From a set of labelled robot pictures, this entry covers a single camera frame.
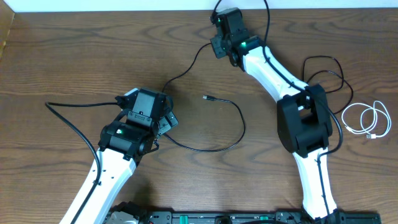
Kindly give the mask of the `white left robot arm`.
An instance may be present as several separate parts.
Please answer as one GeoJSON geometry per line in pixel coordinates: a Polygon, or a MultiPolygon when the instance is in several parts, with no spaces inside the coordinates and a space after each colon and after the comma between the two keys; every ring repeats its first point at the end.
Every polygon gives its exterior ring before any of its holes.
{"type": "Polygon", "coordinates": [[[103,223],[116,196],[158,138],[178,124],[172,97],[145,88],[117,96],[121,112],[100,134],[96,159],[62,223],[103,223]]]}

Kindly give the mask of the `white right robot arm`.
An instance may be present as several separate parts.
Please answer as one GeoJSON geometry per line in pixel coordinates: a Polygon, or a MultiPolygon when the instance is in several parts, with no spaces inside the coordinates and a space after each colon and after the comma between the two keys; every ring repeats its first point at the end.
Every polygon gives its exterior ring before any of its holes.
{"type": "Polygon", "coordinates": [[[266,42],[251,35],[242,12],[234,7],[213,11],[216,27],[211,45],[217,58],[228,57],[232,66],[255,78],[277,107],[277,134],[293,155],[303,188],[302,207],[312,222],[332,223],[336,203],[327,168],[332,121],[325,90],[292,75],[273,56],[266,42]]]}

